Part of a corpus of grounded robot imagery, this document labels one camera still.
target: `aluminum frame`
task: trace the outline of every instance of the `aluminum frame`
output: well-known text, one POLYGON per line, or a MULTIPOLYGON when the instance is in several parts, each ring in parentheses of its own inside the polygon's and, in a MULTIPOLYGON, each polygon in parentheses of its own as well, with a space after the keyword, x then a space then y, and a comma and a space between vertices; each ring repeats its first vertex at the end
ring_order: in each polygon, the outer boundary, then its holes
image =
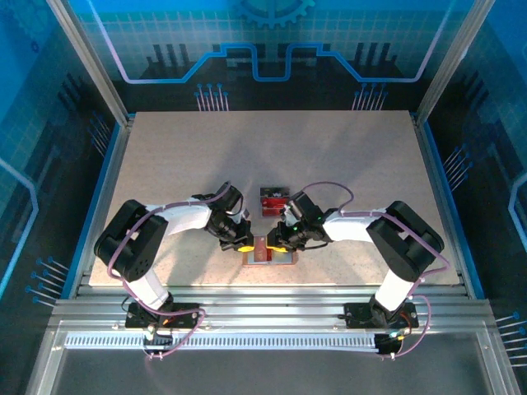
MULTIPOLYGON (((78 21, 71 9, 60 0, 47 0, 58 18, 58 21, 72 42, 78 56, 85 64, 96 83, 103 99, 119 124, 130 126, 124 106, 111 84, 108 75, 97 58, 95 51, 87 42, 86 36, 79 29, 78 21)), ((504 353, 503 344, 497 331, 492 310, 487 300, 474 299, 473 286, 462 250, 459 247, 457 234, 445 204, 444 191, 438 179, 438 169, 430 155, 430 145, 422 125, 433 106, 441 96, 455 67, 461 60, 464 49, 477 33, 494 0, 476 0, 464 21, 463 29, 456 35, 455 41, 440 70, 436 74, 430 89, 420 106, 417 124, 417 138, 420 141, 423 158, 426 162, 429 177, 440 214, 445 222, 445 231, 449 241, 455 247, 456 265, 462 279, 457 286, 420 286, 419 291, 429 296, 432 304, 430 334, 470 332, 476 333, 482 358, 487 369, 489 380, 495 393, 520 393, 511 364, 504 353)), ((100 195, 96 209, 96 218, 90 228, 90 235, 104 224, 108 204, 120 163, 123 159, 126 141, 121 142, 122 151, 115 150, 112 165, 108 169, 105 187, 100 195)), ((59 300, 49 320, 49 326, 42 341, 27 393, 49 394, 63 362, 63 349, 67 345, 68 335, 72 333, 104 333, 109 330, 117 334, 130 333, 123 327, 124 314, 120 304, 124 291, 118 288, 92 288, 86 283, 86 269, 91 268, 91 246, 86 241, 85 250, 77 271, 76 292, 73 300, 59 300)), ((200 331, 211 333, 274 333, 306 334, 320 333, 333 335, 352 335, 358 331, 346 329, 344 322, 338 320, 343 311, 342 305, 348 302, 366 302, 376 290, 373 286, 317 286, 317 287, 173 287, 170 291, 178 301, 199 302, 208 312, 200 331)), ((424 318, 427 307, 420 300, 415 300, 417 314, 424 318)))
POLYGON ((476 34, 496 0, 474 0, 469 13, 452 41, 436 75, 417 109, 417 125, 423 126, 445 91, 446 86, 464 59, 476 34))

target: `blue edge strip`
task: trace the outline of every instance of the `blue edge strip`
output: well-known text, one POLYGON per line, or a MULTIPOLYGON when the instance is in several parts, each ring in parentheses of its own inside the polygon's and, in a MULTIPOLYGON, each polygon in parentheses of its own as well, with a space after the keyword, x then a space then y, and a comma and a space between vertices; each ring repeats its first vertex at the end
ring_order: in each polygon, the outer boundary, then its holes
POLYGON ((77 247, 75 248, 75 253, 73 254, 72 265, 69 268, 68 276, 66 277, 66 282, 64 283, 62 294, 60 299, 68 299, 69 294, 72 290, 73 283, 75 281, 75 276, 77 274, 77 269, 79 263, 81 262, 82 250, 86 244, 86 239, 88 237, 88 230, 90 229, 91 222, 93 221, 93 216, 96 213, 97 203, 99 201, 100 192, 102 191, 103 183, 105 182, 106 174, 108 173, 108 168, 110 167, 110 161, 112 155, 114 154, 115 144, 117 138, 119 137, 121 127, 115 123, 114 131, 112 133, 112 138, 110 139, 110 145, 106 151, 105 159, 102 162, 102 167, 100 168, 99 178, 97 179, 96 189, 93 192, 91 197, 90 207, 88 208, 88 213, 86 214, 86 219, 84 220, 84 225, 82 226, 81 235, 79 236, 79 241, 77 247))
POLYGON ((455 232, 458 236, 459 246, 461 247, 461 253, 464 257, 465 266, 469 272, 470 282, 474 289, 474 294, 478 299, 485 299, 485 294, 483 293, 483 287, 481 281, 479 280, 478 271, 476 270, 476 265, 472 258, 472 253, 470 252, 469 243, 466 236, 464 235, 463 226, 461 225, 461 220, 459 219, 458 209, 455 206, 454 196, 450 191, 448 186, 448 181, 446 180, 445 171, 443 170, 443 164, 441 158, 439 157, 439 151, 437 150, 436 141, 434 140, 433 135, 431 134, 430 125, 428 121, 424 124, 425 134, 427 135, 428 144, 430 146, 430 151, 432 154, 432 159, 434 160, 436 167, 438 169, 438 174, 440 175, 441 187, 445 191, 446 202, 448 204, 448 209, 452 215, 452 221, 454 222, 455 232))
MULTIPOLYGON (((442 170, 443 166, 441 163, 441 158, 439 157, 439 151, 437 150, 436 141, 434 140, 434 137, 431 134, 430 125, 428 124, 428 122, 425 122, 424 130, 425 134, 427 135, 428 144, 431 149, 432 159, 434 160, 436 167, 439 170, 438 173, 440 175, 441 187, 445 191, 448 209, 450 210, 450 214, 452 215, 454 228, 458 235, 459 245, 461 247, 461 252, 464 256, 465 265, 469 272, 470 282, 472 283, 474 294, 478 299, 485 299, 485 294, 483 293, 483 287, 481 285, 481 281, 479 280, 478 271, 476 270, 476 265, 474 264, 472 253, 470 252, 469 243, 467 242, 467 238, 464 235, 463 226, 461 225, 461 221, 459 219, 459 214, 455 206, 454 197, 452 196, 452 192, 448 187, 445 171, 442 170)), ((81 261, 82 250, 84 249, 84 246, 86 244, 88 230, 90 229, 91 221, 93 220, 93 216, 95 215, 100 192, 102 190, 102 185, 105 181, 106 173, 110 166, 110 160, 114 153, 115 143, 117 142, 119 132, 120 126, 116 124, 114 132, 112 134, 112 138, 110 140, 109 149, 106 152, 105 160, 102 164, 102 168, 100 169, 99 179, 97 180, 96 189, 93 193, 93 197, 91 198, 90 208, 88 209, 88 213, 86 214, 86 220, 84 221, 84 226, 82 227, 82 232, 77 243, 77 248, 75 249, 75 253, 73 254, 72 266, 69 269, 68 277, 66 278, 66 283, 64 284, 63 292, 61 294, 61 299, 67 299, 73 287, 73 282, 75 281, 77 269, 81 261)))

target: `black cable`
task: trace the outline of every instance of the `black cable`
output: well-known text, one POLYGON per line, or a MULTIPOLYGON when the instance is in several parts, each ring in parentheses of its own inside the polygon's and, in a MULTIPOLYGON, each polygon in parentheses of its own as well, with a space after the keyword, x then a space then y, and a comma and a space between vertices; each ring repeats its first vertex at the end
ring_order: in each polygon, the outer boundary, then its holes
POLYGON ((238 214, 241 213, 241 211, 243 210, 244 208, 244 195, 241 195, 241 198, 240 198, 240 208, 238 209, 237 212, 235 212, 234 214, 230 214, 227 212, 227 216, 237 216, 238 214))
POLYGON ((319 245, 314 245, 313 247, 304 247, 304 250, 308 250, 308 249, 322 249, 323 247, 325 247, 326 245, 328 245, 329 243, 324 243, 324 244, 319 244, 319 245))

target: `white cable tray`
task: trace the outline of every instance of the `white cable tray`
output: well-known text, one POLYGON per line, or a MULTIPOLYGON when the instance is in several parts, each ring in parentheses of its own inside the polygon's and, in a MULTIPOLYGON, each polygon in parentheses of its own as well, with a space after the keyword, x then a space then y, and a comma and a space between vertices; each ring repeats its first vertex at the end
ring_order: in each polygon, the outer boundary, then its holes
MULTIPOLYGON (((174 334, 175 343, 183 333, 174 334)), ((64 344, 70 349, 137 350, 143 347, 140 332, 70 332, 64 344)), ((150 350, 163 346, 149 346, 150 350)), ((181 350, 342 350, 377 352, 373 333, 195 333, 181 350)))

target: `dark floor panel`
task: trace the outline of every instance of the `dark floor panel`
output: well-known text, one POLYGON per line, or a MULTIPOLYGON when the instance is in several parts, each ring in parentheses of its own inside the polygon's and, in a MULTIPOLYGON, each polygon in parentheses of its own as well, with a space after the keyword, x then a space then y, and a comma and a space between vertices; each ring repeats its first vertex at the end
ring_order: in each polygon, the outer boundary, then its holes
POLYGON ((54 395, 492 393, 473 337, 432 335, 395 362, 340 351, 66 351, 54 395))

